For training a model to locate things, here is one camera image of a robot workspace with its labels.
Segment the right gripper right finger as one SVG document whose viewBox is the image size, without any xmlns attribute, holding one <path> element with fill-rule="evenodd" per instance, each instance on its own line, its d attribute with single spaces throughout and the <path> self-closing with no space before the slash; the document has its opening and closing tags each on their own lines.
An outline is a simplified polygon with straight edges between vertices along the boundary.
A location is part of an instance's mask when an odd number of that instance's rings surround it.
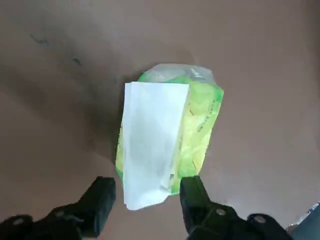
<svg viewBox="0 0 320 240">
<path fill-rule="evenodd" d="M 211 201 L 199 176 L 180 182 L 180 204 L 189 240 L 291 240 L 271 216 L 250 214 L 242 219 L 228 205 Z"/>
</svg>

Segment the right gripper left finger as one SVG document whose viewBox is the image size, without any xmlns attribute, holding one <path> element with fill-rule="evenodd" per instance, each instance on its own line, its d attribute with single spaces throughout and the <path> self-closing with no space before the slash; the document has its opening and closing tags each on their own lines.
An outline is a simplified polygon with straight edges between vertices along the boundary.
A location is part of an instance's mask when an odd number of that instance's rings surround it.
<svg viewBox="0 0 320 240">
<path fill-rule="evenodd" d="M 10 216 L 0 222 L 2 240 L 82 240 L 97 238 L 116 200 L 113 177 L 98 176 L 81 198 L 58 206 L 45 217 L 29 214 Z"/>
</svg>

